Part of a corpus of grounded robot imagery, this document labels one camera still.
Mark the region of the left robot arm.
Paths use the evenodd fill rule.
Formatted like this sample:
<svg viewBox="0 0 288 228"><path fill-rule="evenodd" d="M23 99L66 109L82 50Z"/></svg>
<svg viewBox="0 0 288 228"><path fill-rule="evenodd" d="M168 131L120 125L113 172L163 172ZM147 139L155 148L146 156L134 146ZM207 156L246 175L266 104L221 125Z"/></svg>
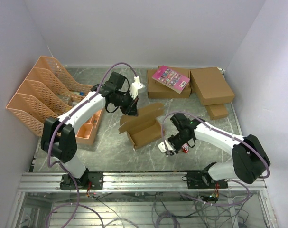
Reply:
<svg viewBox="0 0 288 228"><path fill-rule="evenodd" d="M41 138L41 149L54 157L72 175L72 183L83 189L89 182L89 170L76 155L76 134L85 122L96 112L107 109L109 104L120 109L124 115L137 116L139 90L143 88L139 76L129 85L126 92L121 90L126 77L112 72L108 81L95 85L88 95L68 112L57 118L45 120Z"/></svg>

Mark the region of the red toy ambulance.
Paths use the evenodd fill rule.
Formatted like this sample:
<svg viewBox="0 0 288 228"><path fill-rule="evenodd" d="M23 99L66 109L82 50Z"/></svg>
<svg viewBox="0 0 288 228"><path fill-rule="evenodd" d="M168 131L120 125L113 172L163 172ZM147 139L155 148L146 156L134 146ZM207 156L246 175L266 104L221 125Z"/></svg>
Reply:
<svg viewBox="0 0 288 228"><path fill-rule="evenodd" d="M189 152L189 147L187 145L182 146L182 151L183 153L188 153Z"/></svg>

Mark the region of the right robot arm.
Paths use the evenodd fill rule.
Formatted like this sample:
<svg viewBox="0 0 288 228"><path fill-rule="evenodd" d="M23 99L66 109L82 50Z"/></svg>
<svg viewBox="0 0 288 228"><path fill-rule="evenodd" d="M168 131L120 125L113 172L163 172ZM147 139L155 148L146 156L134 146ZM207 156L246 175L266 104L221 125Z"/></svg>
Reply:
<svg viewBox="0 0 288 228"><path fill-rule="evenodd" d="M230 162L213 162L198 172L197 179L205 187L211 188L218 181L226 179L239 179L252 184L258 178L270 176L270 160L255 135L228 133L199 117L195 116L191 120L188 115L183 112L172 113L170 121L178 132L167 139L162 138L158 148L166 156L173 156L191 148L188 143L190 140L204 141L230 155Z"/></svg>

